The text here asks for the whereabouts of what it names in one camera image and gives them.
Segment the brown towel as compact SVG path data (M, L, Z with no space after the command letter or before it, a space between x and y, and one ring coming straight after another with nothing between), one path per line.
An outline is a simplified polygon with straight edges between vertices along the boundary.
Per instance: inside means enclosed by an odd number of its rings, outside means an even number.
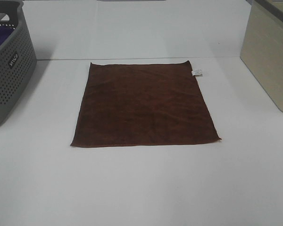
M199 145L219 139L189 61L90 65L72 146Z

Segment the beige storage bin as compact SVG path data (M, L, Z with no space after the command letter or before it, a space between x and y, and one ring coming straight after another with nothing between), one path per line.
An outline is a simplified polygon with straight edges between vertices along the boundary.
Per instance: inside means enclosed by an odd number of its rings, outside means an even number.
M240 58L283 112L283 0L254 0Z

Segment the grey perforated basket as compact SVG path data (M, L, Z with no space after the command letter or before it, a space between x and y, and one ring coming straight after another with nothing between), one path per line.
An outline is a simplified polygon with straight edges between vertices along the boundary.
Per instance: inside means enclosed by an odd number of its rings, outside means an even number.
M23 1L0 0L0 14L8 21L0 27L14 27L14 41L0 48L0 125L25 90L36 67L36 54L23 13Z

